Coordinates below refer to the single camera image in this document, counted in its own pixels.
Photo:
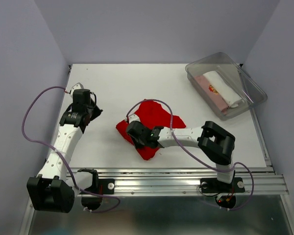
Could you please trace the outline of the red t-shirt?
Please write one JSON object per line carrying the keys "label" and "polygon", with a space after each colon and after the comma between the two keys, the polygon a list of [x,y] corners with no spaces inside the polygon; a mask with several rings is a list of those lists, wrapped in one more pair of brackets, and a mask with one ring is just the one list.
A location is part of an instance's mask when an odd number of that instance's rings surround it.
{"label": "red t-shirt", "polygon": [[[145,101],[141,103],[138,110],[136,110],[134,114],[136,114],[141,123],[149,129],[152,129],[155,126],[170,126],[170,113],[163,109],[161,104],[155,101]],[[116,125],[116,129],[126,141],[133,145],[132,139],[126,133],[127,126],[128,123],[125,120],[122,120]],[[158,150],[159,148],[152,149],[150,147],[143,147],[142,149],[137,149],[137,152],[143,160],[148,161],[154,157]]]}

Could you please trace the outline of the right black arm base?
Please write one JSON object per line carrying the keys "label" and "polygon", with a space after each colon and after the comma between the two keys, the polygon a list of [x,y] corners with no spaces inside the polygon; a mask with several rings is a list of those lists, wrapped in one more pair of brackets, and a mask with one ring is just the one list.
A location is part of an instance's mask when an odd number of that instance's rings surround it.
{"label": "right black arm base", "polygon": [[224,183],[217,178],[202,178],[200,180],[201,192],[204,194],[217,193],[244,193],[245,186],[242,178],[234,177],[231,183]]}

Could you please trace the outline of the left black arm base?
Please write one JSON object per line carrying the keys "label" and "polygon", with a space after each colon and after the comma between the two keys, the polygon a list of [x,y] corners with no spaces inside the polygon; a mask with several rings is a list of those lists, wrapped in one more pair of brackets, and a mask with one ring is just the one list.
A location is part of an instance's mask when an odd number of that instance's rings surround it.
{"label": "left black arm base", "polygon": [[87,194],[88,192],[100,195],[112,195],[115,190],[115,179],[113,178],[101,178],[95,169],[82,168],[74,174],[77,186],[82,189],[78,190],[71,180],[67,181],[71,184],[73,190],[80,194]]}

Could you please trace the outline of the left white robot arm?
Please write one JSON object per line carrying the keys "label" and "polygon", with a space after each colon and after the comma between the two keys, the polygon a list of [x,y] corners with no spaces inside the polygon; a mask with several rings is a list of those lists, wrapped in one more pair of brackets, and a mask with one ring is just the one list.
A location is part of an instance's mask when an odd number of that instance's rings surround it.
{"label": "left white robot arm", "polygon": [[63,113],[54,145],[37,176],[30,177],[26,187],[32,205],[37,211],[68,213],[77,195],[85,190],[99,192],[98,173],[94,169],[80,169],[77,176],[67,179],[72,173],[69,163],[75,147],[89,123],[100,116],[102,109],[89,89],[80,83],[69,92],[72,103]]}

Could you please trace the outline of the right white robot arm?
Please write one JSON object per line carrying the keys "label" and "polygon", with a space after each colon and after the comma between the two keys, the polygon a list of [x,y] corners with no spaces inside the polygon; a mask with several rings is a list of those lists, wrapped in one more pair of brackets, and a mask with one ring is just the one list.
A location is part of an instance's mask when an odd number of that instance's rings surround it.
{"label": "right white robot arm", "polygon": [[202,127],[174,128],[156,126],[149,129],[139,121],[132,121],[126,128],[134,146],[169,148],[180,146],[199,148],[210,161],[216,164],[216,187],[227,191],[233,186],[234,164],[232,160],[235,148],[235,137],[216,123],[206,121]]}

